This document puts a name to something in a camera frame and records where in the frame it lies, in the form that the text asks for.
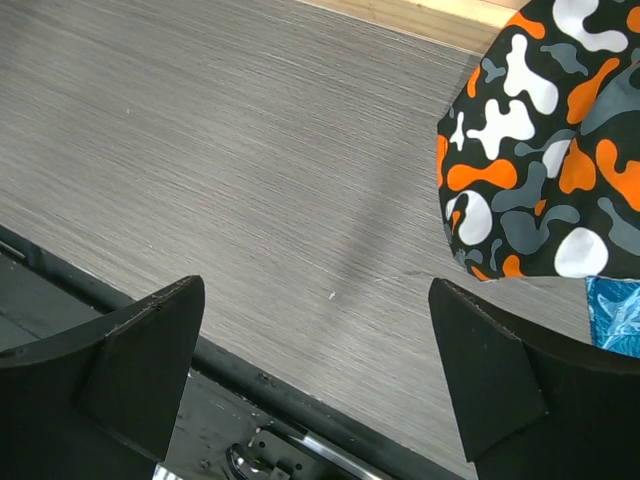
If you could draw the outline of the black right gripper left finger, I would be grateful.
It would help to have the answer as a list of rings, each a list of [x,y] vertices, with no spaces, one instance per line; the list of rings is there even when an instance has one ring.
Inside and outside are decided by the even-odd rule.
[[[167,456],[201,328],[187,276],[1,354],[4,479],[150,479]]]

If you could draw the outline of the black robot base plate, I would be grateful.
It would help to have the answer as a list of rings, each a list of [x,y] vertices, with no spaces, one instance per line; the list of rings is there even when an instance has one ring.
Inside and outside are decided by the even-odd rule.
[[[139,300],[2,230],[1,354]],[[166,459],[150,479],[450,477],[199,334]]]

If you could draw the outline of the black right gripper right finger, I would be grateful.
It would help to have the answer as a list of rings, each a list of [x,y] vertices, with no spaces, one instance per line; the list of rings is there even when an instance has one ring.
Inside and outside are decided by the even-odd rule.
[[[638,478],[638,359],[446,279],[433,280],[429,306],[464,454],[479,478]]]

